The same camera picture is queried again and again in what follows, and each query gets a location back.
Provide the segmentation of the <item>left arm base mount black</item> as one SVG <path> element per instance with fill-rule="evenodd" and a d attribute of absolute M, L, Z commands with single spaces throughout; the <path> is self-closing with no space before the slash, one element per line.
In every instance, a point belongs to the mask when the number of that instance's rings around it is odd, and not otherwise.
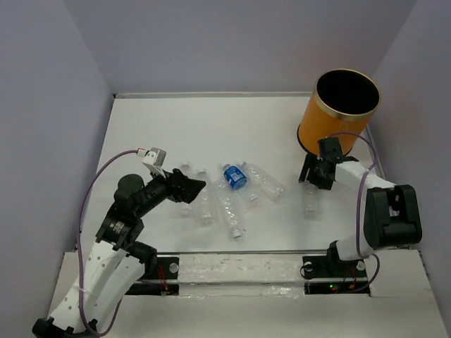
<path fill-rule="evenodd" d="M 126 292 L 128 296 L 179 295 L 178 256 L 158 256 L 155 265 L 146 265 L 143 276 Z"/>

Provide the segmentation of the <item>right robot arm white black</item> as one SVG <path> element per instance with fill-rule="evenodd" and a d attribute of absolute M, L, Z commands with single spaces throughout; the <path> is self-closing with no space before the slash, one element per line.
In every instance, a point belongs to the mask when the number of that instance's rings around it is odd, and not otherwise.
<path fill-rule="evenodd" d="M 318 140 L 318 146 L 317 155 L 307 154 L 299 181 L 322 190 L 340 183 L 357 193 L 354 234 L 332 242 L 327 249 L 324 267 L 330 275 L 342 275 L 350 268 L 350 261 L 422 240 L 413 186 L 377 176 L 372 167 L 365 168 L 358 159 L 344 154 L 334 134 Z"/>

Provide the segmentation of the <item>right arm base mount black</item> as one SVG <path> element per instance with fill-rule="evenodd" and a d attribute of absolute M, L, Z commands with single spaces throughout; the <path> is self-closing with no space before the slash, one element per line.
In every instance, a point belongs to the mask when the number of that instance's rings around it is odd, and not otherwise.
<path fill-rule="evenodd" d="M 306 295 L 371 294 L 363 260 L 332 265 L 326 256 L 303 256 L 299 273 Z"/>

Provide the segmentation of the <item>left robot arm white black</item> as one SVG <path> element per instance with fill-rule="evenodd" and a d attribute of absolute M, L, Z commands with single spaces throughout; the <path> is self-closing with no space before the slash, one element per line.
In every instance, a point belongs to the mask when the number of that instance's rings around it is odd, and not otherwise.
<path fill-rule="evenodd" d="M 118 181 L 114 202 L 102 222 L 83 270 L 47 319 L 32 328 L 36 337 L 100 337 L 110 330 L 126 292 L 140 278 L 152 276 L 157 250 L 139 242 L 142 218 L 166 199 L 192 203 L 206 182 L 189 178 L 175 169 L 149 182 L 136 174 Z"/>

